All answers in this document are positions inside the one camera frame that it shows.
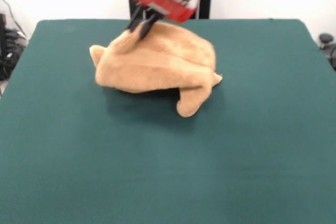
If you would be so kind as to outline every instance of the black stand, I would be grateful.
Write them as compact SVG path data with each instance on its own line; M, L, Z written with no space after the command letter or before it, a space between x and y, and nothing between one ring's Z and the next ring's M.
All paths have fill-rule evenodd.
M137 5L133 0L129 0L130 6L130 17L132 17L133 13L137 9ZM210 7L211 0L200 0L197 11L190 17L190 19L209 19L210 17ZM143 11L139 13L137 18L146 19L151 16L151 11Z

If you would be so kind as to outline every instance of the green tablecloth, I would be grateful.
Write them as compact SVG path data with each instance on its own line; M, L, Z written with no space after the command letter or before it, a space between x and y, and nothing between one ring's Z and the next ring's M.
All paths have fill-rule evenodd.
M43 21L0 101L1 224L335 224L336 74L297 20L203 20L223 82L99 87L125 20Z

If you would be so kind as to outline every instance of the towel fold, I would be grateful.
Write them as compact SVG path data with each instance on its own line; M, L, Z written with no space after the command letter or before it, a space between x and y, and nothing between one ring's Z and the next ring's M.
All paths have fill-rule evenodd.
M132 33L124 31L108 47L90 47L96 83L129 93L178 88L177 112L183 117L194 115L222 80L215 72L213 45L162 21L139 40L142 26Z

